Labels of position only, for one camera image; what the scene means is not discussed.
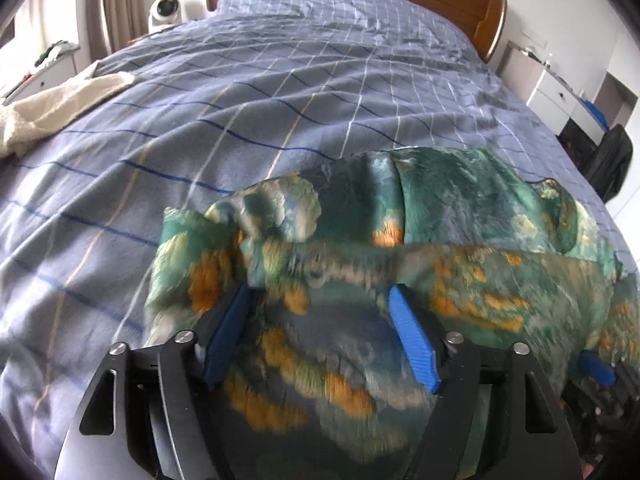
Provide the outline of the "blue checked bed cover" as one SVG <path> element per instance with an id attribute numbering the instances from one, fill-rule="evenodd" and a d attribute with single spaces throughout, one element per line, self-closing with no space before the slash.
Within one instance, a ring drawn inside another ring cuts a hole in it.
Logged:
<path id="1" fill-rule="evenodd" d="M 527 344 L 564 415 L 580 352 L 639 369 L 604 203 L 439 14 L 220 0 L 80 76 L 118 72 L 137 81 L 1 157 L 3 477 L 58 479 L 111 345 L 162 344 L 239 284 L 212 409 L 230 479 L 408 479 L 436 398 L 398 284 L 473 344 Z"/>

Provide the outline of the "white side cabinet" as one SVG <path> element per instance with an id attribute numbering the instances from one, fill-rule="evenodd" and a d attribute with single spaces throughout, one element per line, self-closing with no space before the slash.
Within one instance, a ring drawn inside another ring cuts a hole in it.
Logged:
<path id="1" fill-rule="evenodd" d="M 38 58 L 38 64 L 31 72 L 12 88 L 2 91 L 1 103 L 8 105 L 14 101 L 26 99 L 75 77 L 78 73 L 75 54 L 79 50 L 79 44 L 72 44 L 68 41 L 58 41 L 52 44 Z"/>

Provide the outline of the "beige curtain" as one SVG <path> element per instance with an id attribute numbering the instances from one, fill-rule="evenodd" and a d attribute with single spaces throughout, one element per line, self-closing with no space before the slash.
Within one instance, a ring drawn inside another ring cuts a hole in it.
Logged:
<path id="1" fill-rule="evenodd" d="M 105 58 L 148 30 L 143 0 L 85 0 L 88 52 Z"/>

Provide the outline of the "beige cloth on bed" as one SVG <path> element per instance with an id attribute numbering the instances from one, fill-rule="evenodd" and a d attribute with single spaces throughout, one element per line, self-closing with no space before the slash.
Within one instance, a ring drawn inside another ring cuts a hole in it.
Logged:
<path id="1" fill-rule="evenodd" d="M 1 105 L 1 157 L 24 156 L 37 142 L 62 131 L 80 115 L 133 86 L 136 76 L 118 72 L 68 81 Z"/>

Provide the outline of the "white bedside desk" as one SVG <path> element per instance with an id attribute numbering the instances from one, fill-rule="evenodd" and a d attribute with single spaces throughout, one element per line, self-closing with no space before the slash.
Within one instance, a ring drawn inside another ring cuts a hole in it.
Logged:
<path id="1" fill-rule="evenodd" d="M 599 145 L 608 131 L 558 75 L 512 41 L 506 44 L 497 74 L 556 136 L 567 126 L 576 126 L 594 145 Z"/>

